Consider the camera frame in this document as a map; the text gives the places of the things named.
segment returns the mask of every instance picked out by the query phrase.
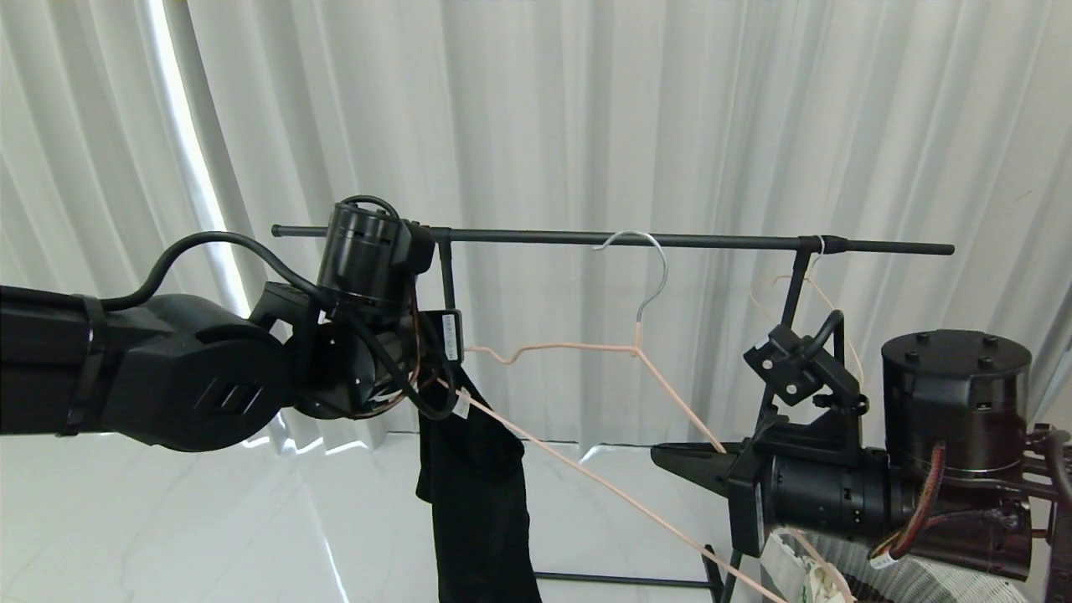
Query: white label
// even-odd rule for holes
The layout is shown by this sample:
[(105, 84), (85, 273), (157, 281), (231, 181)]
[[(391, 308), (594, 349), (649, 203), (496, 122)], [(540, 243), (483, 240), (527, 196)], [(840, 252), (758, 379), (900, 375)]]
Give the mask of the white label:
[(458, 361), (458, 330), (455, 326), (455, 315), (453, 314), (443, 314), (443, 349), (447, 353), (447, 359), (450, 362)]
[[(464, 387), (462, 387), (460, 391), (464, 392), (465, 396), (468, 396), (468, 392), (465, 391)], [(468, 398), (466, 398), (465, 396), (462, 396), (461, 394), (459, 394), (458, 395), (458, 401), (455, 402), (455, 408), (453, 408), (453, 410), (450, 411), (450, 412), (457, 414), (458, 416), (460, 416), (462, 418), (468, 418), (470, 403), (468, 403)]]
[(884, 553), (882, 553), (882, 555), (879, 555), (878, 557), (870, 560), (872, 568), (876, 570), (884, 570), (896, 562), (897, 562), (896, 559), (890, 557), (889, 547), (885, 549)]

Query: white marble floor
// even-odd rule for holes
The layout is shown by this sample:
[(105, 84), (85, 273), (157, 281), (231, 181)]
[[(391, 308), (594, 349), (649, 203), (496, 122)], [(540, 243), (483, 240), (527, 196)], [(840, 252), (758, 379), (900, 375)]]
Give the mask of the white marble floor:
[[(4, 602), (436, 599), (413, 435), (374, 452), (284, 456), (268, 445), (184, 455), (121, 436), (11, 438), (0, 464)], [(646, 450), (599, 448), (585, 467), (728, 556), (723, 501), (654, 467)], [(525, 469), (537, 570), (703, 579), (693, 549), (587, 477), (532, 446)], [(549, 603), (711, 601), (672, 588), (544, 580), (540, 590)], [(734, 601), (758, 598), (739, 588)]]

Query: white curtain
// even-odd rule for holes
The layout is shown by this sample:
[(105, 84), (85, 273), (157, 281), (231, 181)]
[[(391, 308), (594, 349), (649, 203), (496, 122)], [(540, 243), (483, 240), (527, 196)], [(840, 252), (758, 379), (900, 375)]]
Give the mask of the white curtain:
[[(870, 443), (887, 339), (959, 327), (1018, 340), (1034, 353), (1036, 406), (1072, 341), (1072, 3), (163, 4), (223, 221), (303, 274), (319, 244), (270, 239), (270, 225), (324, 224), (355, 193), (456, 227), (953, 242), (952, 258), (817, 265), (863, 359)], [(199, 224), (144, 21), (107, 29), (145, 9), (2, 10), (4, 73), (19, 75), (14, 92), (3, 86), (4, 201), (18, 191), (4, 203), (4, 282), (126, 291)], [(11, 119), (9, 97), (27, 107)], [(180, 208), (184, 222), (160, 217)], [(81, 253), (81, 268), (38, 277), (38, 264)], [(466, 341), (504, 352), (627, 341), (660, 276), (639, 248), (466, 244), (455, 255)], [(669, 285), (645, 312), (649, 355), (716, 435), (748, 435), (761, 383), (741, 354), (771, 321), (747, 292), (777, 315), (786, 283), (768, 285), (791, 254), (668, 255)], [(196, 262), (180, 264), (177, 288), (204, 292), (209, 270), (222, 274)], [(255, 300), (265, 275), (240, 270)], [(420, 283), (425, 308), (442, 303), (435, 273)], [(806, 292), (798, 329), (825, 312)], [(696, 436), (636, 359), (544, 352), (466, 367), (542, 437), (584, 448)], [(408, 408), (359, 426), (288, 423), (297, 446), (415, 428)]]

